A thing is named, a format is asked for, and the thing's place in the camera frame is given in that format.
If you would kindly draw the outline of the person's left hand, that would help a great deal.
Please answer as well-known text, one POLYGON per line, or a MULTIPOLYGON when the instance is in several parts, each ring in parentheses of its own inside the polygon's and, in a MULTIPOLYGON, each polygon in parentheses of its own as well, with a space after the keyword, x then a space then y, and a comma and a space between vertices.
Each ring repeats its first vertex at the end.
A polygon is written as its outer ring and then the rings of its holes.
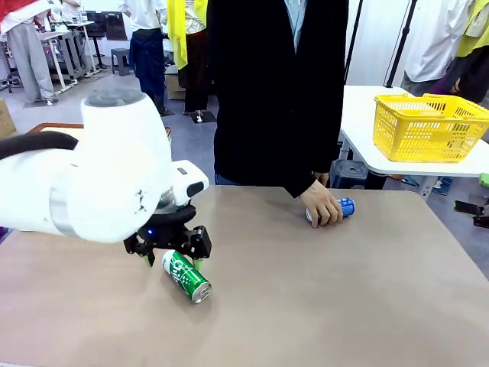
POLYGON ((327 226, 342 221, 343 212, 332 193, 318 180, 300 195, 300 199, 310 212, 313 228, 327 226))

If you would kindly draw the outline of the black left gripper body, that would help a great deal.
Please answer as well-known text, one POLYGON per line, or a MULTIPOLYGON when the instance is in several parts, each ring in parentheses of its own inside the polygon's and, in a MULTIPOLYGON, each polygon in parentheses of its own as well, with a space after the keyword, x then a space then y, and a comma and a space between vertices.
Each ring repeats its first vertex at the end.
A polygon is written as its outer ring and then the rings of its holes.
POLYGON ((195 216, 196 208, 191 204, 174 213, 154 214, 135 234, 123 241, 126 252, 145 256, 158 248, 175 250, 191 258, 209 258, 212 242, 205 226, 186 227, 195 216))

